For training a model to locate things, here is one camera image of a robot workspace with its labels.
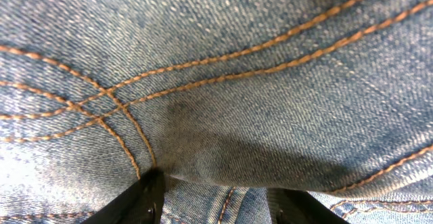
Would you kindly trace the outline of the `blue denim jeans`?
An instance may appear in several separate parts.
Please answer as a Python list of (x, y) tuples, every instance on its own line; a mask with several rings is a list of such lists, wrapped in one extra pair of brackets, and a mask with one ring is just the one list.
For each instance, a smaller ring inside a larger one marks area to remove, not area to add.
[(1, 222), (432, 222), (432, 0), (1, 0)]

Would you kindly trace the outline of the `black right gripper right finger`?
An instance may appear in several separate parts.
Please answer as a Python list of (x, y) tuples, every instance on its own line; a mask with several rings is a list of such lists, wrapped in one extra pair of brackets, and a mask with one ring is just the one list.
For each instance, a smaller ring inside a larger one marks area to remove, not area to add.
[(348, 224), (308, 192), (268, 188), (267, 202), (274, 224)]

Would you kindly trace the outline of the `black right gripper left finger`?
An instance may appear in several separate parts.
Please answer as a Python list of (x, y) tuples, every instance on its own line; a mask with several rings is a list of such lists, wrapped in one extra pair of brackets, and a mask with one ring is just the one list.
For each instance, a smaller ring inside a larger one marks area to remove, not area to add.
[(159, 224), (165, 190), (163, 171), (152, 168), (83, 224)]

